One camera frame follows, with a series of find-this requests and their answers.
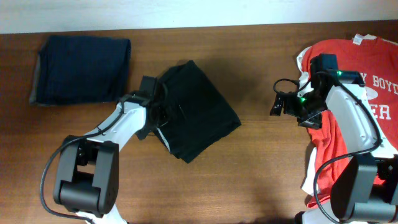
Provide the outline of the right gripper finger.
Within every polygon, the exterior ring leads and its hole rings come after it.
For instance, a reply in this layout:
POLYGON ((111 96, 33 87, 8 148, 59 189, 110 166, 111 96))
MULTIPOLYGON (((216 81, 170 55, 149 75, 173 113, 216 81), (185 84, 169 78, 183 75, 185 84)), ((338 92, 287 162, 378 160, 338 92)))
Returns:
POLYGON ((322 112, 313 111, 305 116, 297 119, 298 125, 304 128, 321 129, 322 128, 322 112))
POLYGON ((280 116, 284 107, 284 97, 281 94, 276 94, 274 104, 270 110, 271 116, 280 116))

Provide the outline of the black shorts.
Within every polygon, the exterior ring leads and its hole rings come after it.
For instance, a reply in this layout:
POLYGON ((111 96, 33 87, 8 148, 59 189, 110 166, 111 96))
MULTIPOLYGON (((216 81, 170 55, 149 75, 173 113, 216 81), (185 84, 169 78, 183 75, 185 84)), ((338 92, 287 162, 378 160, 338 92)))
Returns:
POLYGON ((167 120, 155 135, 169 153, 187 164, 241 125, 239 117, 205 73, 190 60, 160 78, 167 88, 167 120))

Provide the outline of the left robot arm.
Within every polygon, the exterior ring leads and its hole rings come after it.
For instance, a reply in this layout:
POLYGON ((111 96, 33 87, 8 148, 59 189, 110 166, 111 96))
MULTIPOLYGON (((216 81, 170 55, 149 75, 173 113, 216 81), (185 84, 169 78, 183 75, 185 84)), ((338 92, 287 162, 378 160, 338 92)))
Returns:
POLYGON ((125 223, 116 207, 119 153, 133 137, 145 139, 167 123, 164 101, 169 91, 155 77, 143 77, 137 91, 122 96, 116 109, 83 136, 67 136, 59 157, 54 202, 67 218, 86 223, 125 223))

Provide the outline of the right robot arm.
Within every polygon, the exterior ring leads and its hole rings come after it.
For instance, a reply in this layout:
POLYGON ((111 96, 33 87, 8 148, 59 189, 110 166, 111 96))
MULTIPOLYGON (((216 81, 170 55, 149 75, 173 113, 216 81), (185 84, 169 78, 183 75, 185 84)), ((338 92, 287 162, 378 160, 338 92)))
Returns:
POLYGON ((299 126, 320 129, 321 113, 329 110, 347 147, 346 154, 323 163, 314 178, 334 162, 349 159, 331 188, 330 204, 300 212, 294 222, 397 222, 397 150, 372 114, 360 73, 340 70, 334 54, 320 54, 310 61, 306 85, 297 80, 294 84, 294 92, 277 91, 270 114, 289 114, 297 118, 299 126))

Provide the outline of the red soccer t-shirt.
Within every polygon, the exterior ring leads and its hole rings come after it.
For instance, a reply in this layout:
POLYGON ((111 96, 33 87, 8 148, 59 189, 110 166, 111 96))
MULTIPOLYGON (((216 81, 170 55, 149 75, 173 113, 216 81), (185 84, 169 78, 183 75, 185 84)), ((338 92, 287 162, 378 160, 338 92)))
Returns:
POLYGON ((339 72, 347 70, 361 75, 363 87, 352 83, 346 83, 345 87, 363 102, 372 116, 368 118, 340 87, 331 88, 326 99, 328 109, 322 112, 322 128, 307 130, 315 146, 302 185, 302 190, 312 196, 308 208, 329 201, 332 186, 349 160, 328 165, 316 179, 320 166, 337 156, 372 147, 377 139, 375 130, 380 131, 382 144, 373 155, 397 154, 397 43, 373 35, 323 40, 299 53, 300 72, 310 75, 310 61, 320 54, 335 54, 339 72))

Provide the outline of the folded navy blue garment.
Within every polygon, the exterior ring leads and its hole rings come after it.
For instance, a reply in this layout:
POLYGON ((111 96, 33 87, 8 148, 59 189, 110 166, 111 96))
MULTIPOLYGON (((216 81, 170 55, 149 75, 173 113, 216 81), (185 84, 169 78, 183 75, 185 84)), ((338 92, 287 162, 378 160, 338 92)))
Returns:
POLYGON ((118 100, 126 90, 131 41, 51 35, 37 53, 32 105, 74 105, 118 100))

